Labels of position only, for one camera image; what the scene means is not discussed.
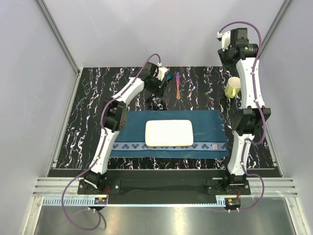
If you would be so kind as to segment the blue small fork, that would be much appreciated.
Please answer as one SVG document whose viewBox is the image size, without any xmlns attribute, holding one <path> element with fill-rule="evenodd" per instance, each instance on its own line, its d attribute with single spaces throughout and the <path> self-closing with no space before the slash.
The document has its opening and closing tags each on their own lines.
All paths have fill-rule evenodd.
<svg viewBox="0 0 313 235">
<path fill-rule="evenodd" d="M 173 78 L 173 75 L 167 75 L 166 82 L 170 82 Z"/>
</svg>

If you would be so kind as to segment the yellow mug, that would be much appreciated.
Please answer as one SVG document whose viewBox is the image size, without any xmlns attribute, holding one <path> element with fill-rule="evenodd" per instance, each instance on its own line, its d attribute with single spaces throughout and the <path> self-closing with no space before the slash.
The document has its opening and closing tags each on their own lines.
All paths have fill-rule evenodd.
<svg viewBox="0 0 313 235">
<path fill-rule="evenodd" d="M 238 77 L 231 77 L 228 79 L 224 94 L 227 98 L 235 98 L 241 90 L 241 81 Z"/>
</svg>

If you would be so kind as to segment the white rectangular plate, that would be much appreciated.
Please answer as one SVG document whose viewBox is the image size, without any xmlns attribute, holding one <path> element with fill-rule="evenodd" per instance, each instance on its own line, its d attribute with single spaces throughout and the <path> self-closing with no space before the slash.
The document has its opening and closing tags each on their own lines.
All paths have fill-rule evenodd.
<svg viewBox="0 0 313 235">
<path fill-rule="evenodd" d="M 185 147 L 194 143 L 190 120 L 150 120 L 145 126 L 145 143 L 149 147 Z"/>
</svg>

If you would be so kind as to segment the blue patterned cloth placemat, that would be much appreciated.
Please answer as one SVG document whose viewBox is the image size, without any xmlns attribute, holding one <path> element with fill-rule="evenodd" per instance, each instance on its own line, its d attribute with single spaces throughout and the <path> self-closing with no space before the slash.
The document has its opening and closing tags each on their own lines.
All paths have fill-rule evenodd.
<svg viewBox="0 0 313 235">
<path fill-rule="evenodd" d="M 189 120 L 193 144 L 182 147 L 148 147 L 145 126 L 152 120 Z M 229 154 L 223 119 L 218 110 L 128 112 L 126 127 L 113 144 L 111 157 L 222 159 Z"/>
</svg>

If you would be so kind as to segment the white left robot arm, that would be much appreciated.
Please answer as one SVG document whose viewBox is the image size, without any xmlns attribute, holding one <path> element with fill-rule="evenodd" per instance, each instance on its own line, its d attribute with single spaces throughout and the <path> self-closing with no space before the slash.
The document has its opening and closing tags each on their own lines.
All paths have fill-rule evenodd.
<svg viewBox="0 0 313 235">
<path fill-rule="evenodd" d="M 100 117 L 101 134 L 94 158 L 84 174 L 84 182 L 96 194 L 106 188 L 108 161 L 113 144 L 127 121 L 129 103 L 143 90 L 163 96 L 169 69 L 162 63 L 146 63 L 115 95 L 107 99 Z"/>
</svg>

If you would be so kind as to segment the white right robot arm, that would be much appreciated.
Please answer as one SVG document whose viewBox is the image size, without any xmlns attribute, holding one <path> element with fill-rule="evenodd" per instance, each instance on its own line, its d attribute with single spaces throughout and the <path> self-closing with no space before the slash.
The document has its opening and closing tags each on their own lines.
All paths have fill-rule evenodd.
<svg viewBox="0 0 313 235">
<path fill-rule="evenodd" d="M 221 185 L 225 193 L 238 194 L 248 188 L 246 165 L 250 146 L 264 141 L 271 109 L 265 106 L 261 94 L 258 75 L 260 45 L 249 42 L 247 28 L 218 32 L 217 39 L 222 43 L 218 55 L 223 68 L 236 68 L 240 81 L 241 107 L 230 119 L 234 141 Z"/>
</svg>

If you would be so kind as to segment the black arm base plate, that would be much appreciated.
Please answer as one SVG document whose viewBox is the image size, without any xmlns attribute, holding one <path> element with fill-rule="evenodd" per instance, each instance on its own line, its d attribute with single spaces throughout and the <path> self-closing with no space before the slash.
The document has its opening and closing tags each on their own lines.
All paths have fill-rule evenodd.
<svg viewBox="0 0 313 235">
<path fill-rule="evenodd" d="M 209 195 L 250 195 L 246 176 L 230 176 L 220 169 L 174 170 L 108 170 L 104 174 L 85 173 L 79 182 L 80 194 L 109 192 L 122 194 L 126 190 L 198 190 Z"/>
</svg>

